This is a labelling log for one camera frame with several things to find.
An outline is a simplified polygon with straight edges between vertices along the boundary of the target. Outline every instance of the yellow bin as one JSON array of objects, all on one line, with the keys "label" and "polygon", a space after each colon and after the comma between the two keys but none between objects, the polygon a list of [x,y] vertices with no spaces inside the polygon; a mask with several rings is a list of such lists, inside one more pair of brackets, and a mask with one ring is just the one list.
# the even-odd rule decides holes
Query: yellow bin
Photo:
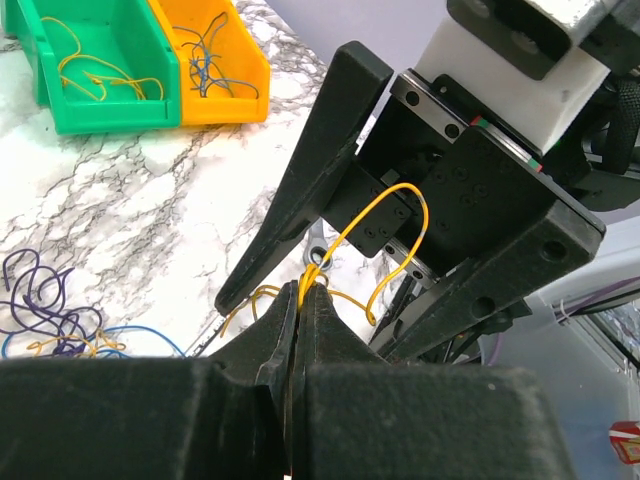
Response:
[{"label": "yellow bin", "polygon": [[263,122],[271,69],[230,0],[147,0],[180,63],[182,125]]}]

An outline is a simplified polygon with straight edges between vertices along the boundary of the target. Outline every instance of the marble surface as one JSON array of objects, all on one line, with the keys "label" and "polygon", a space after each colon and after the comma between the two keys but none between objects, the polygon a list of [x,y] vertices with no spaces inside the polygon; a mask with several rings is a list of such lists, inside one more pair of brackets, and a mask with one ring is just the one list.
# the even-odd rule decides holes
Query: marble surface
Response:
[{"label": "marble surface", "polygon": [[[92,305],[107,326],[156,328],[188,354],[223,321],[214,298],[269,208],[326,70],[262,0],[236,7],[272,66],[264,124],[57,136],[50,112],[34,103],[20,45],[0,32],[0,257],[30,247],[44,264],[75,267],[69,307]],[[301,244],[268,283],[299,277],[302,251]],[[344,245],[331,283],[366,303],[389,270],[385,257],[367,260]],[[361,337],[371,334],[356,307],[337,299],[336,308]],[[249,310],[207,351],[246,328]],[[0,307],[0,327],[12,325]],[[12,343],[10,356],[30,354],[29,336]],[[172,354],[144,332],[119,339],[129,353]]]}]

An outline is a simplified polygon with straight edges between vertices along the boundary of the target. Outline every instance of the green bin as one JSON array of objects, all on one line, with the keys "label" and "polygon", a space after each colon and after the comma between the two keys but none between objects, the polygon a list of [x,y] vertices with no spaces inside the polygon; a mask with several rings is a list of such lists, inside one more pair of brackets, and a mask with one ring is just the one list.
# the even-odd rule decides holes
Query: green bin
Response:
[{"label": "green bin", "polygon": [[[0,0],[0,6],[5,32],[18,37],[33,69],[35,100],[51,109],[59,134],[180,125],[178,59],[146,0]],[[147,79],[137,84],[139,93],[115,80],[123,77],[112,67],[85,57],[64,65],[63,84],[59,64],[76,52],[64,26],[77,36],[82,55]]]}]

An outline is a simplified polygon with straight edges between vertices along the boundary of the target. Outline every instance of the red packet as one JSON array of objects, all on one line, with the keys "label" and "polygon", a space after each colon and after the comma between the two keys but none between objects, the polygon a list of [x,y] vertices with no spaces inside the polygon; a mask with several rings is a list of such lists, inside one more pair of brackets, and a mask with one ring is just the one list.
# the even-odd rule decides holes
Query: red packet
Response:
[{"label": "red packet", "polygon": [[640,463],[640,422],[616,422],[609,429],[609,440],[623,463]]}]

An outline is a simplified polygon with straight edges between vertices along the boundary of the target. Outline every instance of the yellow plastic container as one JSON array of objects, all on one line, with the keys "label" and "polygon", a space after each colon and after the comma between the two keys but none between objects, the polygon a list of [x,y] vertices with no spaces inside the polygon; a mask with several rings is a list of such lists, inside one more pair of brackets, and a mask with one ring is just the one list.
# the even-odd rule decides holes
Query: yellow plastic container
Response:
[{"label": "yellow plastic container", "polygon": [[[263,122],[269,111],[271,69],[231,1],[147,2],[180,63],[182,125]],[[199,37],[183,29],[204,35],[212,20],[224,15],[223,12],[226,12],[226,24],[217,30],[210,44],[209,51],[215,55],[215,68],[210,67],[209,71],[215,80],[224,77],[229,81],[218,83],[226,85],[227,88],[216,84],[206,88],[206,98],[203,98],[201,79],[192,74],[196,71],[194,61],[199,62],[201,71],[204,71],[204,53],[201,48],[194,47],[194,44],[200,41]],[[207,47],[211,40],[211,32],[222,21],[216,22],[210,29],[209,35],[205,38]],[[252,84],[257,92],[242,82]]]}]

